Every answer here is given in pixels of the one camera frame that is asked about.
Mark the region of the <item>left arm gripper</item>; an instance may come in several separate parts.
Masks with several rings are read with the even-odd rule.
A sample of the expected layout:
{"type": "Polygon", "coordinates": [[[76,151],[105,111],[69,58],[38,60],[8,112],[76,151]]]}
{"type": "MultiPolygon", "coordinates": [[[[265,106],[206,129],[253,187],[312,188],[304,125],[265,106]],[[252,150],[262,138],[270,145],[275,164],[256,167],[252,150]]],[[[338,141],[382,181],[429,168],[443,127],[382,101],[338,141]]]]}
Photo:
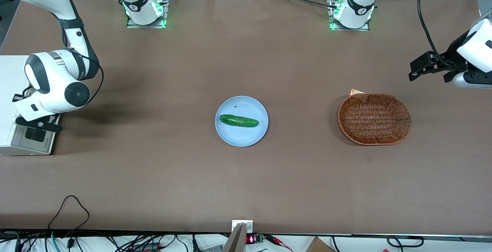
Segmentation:
{"type": "Polygon", "coordinates": [[[422,75],[442,71],[492,71],[492,26],[488,18],[481,19],[449,45],[450,52],[437,55],[426,52],[411,62],[408,74],[412,82],[422,75]]]}

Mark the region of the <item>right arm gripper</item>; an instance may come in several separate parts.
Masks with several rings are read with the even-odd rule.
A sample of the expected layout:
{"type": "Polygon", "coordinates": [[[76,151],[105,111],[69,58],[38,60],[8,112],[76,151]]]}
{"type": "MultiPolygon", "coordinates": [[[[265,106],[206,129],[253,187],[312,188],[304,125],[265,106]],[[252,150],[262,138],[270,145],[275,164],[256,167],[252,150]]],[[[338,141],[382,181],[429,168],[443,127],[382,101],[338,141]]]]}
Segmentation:
{"type": "Polygon", "coordinates": [[[59,114],[45,110],[37,99],[38,95],[23,98],[21,94],[15,94],[14,103],[19,115],[12,119],[16,125],[29,128],[59,133],[62,127],[58,124],[59,114]]]}

